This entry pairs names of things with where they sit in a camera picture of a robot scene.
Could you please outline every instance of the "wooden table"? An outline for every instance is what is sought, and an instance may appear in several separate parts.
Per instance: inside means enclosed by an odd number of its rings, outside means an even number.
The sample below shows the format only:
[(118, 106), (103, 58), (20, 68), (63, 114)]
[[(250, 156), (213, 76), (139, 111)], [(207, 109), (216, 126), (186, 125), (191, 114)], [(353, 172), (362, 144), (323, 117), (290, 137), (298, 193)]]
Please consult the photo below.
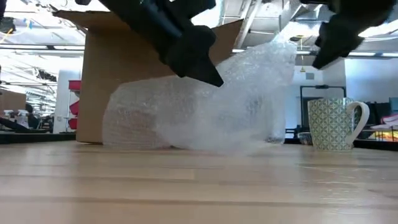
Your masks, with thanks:
[(0, 147), (1, 223), (398, 222), (398, 153)]

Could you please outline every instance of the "desk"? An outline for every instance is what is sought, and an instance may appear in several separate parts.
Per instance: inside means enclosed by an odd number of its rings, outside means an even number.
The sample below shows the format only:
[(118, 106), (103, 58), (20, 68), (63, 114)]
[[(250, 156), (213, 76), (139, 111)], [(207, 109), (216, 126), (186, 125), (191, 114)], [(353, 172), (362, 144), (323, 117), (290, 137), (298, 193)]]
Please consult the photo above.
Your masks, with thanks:
[(2, 223), (397, 223), (398, 153), (0, 147)]

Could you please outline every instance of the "mug handle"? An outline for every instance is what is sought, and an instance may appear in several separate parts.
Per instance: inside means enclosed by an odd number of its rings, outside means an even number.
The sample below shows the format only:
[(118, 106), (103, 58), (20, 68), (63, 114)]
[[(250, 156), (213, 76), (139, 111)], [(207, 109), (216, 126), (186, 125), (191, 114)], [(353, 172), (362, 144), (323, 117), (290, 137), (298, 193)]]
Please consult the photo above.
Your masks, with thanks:
[(359, 120), (358, 125), (356, 126), (356, 128), (352, 132), (352, 134), (347, 136), (347, 138), (346, 138), (347, 144), (354, 143), (354, 140), (361, 133), (361, 131), (363, 130), (363, 128), (365, 127), (365, 125), (369, 119), (370, 110), (369, 110), (369, 107), (366, 105), (366, 103), (362, 103), (362, 102), (358, 102), (358, 101), (352, 102), (347, 106), (346, 112), (347, 113), (352, 112), (355, 109), (355, 107), (357, 107), (357, 106), (360, 106), (362, 109), (361, 119)]

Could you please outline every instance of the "patterned mug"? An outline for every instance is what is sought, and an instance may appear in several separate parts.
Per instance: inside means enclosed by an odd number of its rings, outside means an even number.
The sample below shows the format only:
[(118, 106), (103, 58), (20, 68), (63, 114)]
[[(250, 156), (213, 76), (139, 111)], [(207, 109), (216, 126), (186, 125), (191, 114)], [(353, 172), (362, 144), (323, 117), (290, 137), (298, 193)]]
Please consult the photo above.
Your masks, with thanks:
[[(354, 129), (354, 109), (360, 106), (361, 119)], [(350, 152), (369, 119), (369, 107), (350, 98), (318, 99), (308, 102), (313, 145), (321, 151)]]

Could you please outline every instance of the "ceiling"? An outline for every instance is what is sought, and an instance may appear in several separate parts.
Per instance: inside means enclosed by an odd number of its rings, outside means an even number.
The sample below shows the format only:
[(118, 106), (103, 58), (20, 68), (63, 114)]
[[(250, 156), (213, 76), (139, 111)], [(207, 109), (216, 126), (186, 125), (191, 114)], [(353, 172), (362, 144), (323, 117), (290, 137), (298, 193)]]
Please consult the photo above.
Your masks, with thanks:
[[(193, 19), (196, 24), (217, 26), (245, 19), (236, 42), (237, 49), (246, 49), (271, 41), (283, 28), (290, 36), (303, 35), (299, 49), (316, 50), (318, 29), (332, 13), (325, 6), (304, 7), (299, 0), (217, 0), (217, 8)], [(85, 43), (84, 30), (64, 19), (53, 17), (52, 9), (74, 11), (107, 11), (97, 0), (89, 6), (79, 6), (75, 0), (8, 0), (5, 16), (13, 17), (16, 31), (0, 33), (0, 80), (28, 83), (29, 86), (1, 85), (14, 91), (27, 92), (31, 98), (55, 106), (56, 85), (37, 78), (38, 69), (57, 76), (66, 63), (81, 63)], [(398, 7), (388, 22), (389, 29), (369, 30), (370, 36), (358, 50), (368, 52), (398, 52)]]

